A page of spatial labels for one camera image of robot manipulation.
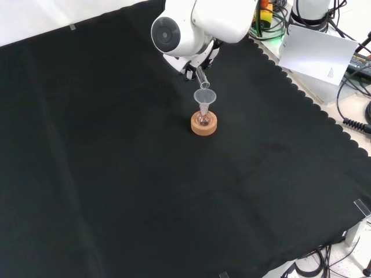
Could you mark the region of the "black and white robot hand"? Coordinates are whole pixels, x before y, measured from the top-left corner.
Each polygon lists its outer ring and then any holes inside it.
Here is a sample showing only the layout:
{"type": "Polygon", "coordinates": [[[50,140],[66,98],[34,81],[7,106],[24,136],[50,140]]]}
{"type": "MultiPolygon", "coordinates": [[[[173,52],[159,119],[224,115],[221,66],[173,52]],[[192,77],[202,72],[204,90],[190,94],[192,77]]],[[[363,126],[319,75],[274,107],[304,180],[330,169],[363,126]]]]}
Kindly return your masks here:
{"type": "Polygon", "coordinates": [[[196,78],[197,68],[204,71],[211,67],[222,44],[222,41],[214,38],[200,54],[187,57],[173,57],[163,54],[163,57],[186,81],[191,81],[196,78]]]}

